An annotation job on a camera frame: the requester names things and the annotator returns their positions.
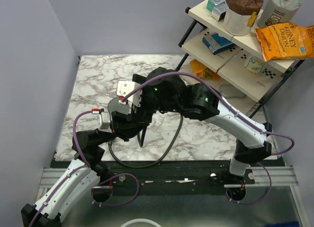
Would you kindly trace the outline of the grey shower head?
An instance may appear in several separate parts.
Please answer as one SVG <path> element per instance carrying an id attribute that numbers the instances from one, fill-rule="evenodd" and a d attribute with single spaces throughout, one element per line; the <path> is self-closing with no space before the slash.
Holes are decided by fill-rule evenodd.
<path id="1" fill-rule="evenodd" d="M 129 113 L 129 106 L 127 104 L 120 103 L 120 98 L 116 97 L 109 101 L 107 110 L 109 112 L 119 112 L 122 114 L 128 114 Z"/>

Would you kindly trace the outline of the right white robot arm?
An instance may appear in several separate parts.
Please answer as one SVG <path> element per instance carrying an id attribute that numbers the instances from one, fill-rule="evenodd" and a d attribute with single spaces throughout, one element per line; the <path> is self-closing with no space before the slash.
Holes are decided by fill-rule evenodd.
<path id="1" fill-rule="evenodd" d="M 202 79 L 186 85 L 181 75 L 186 73 L 159 67 L 120 93 L 139 109 L 178 112 L 186 118 L 214 124 L 236 137 L 226 179 L 238 183 L 249 164 L 271 156 L 271 144 L 266 140 L 268 126 L 242 114 Z"/>

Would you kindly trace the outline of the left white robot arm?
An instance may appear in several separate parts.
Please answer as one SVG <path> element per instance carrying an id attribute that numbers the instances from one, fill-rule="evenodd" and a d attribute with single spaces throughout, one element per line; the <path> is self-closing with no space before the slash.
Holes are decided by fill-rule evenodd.
<path id="1" fill-rule="evenodd" d="M 95 130 L 76 131 L 77 122 L 87 114 L 99 117 Z M 111 184 L 130 173 L 113 174 L 102 161 L 104 150 L 100 145 L 121 138 L 128 141 L 147 127 L 147 123 L 131 122 L 119 112 L 92 109 L 80 113 L 73 124 L 73 150 L 75 158 L 55 184 L 35 204 L 26 204 L 22 210 L 22 221 L 26 227 L 60 227 L 69 211 L 87 192 L 95 186 Z"/>

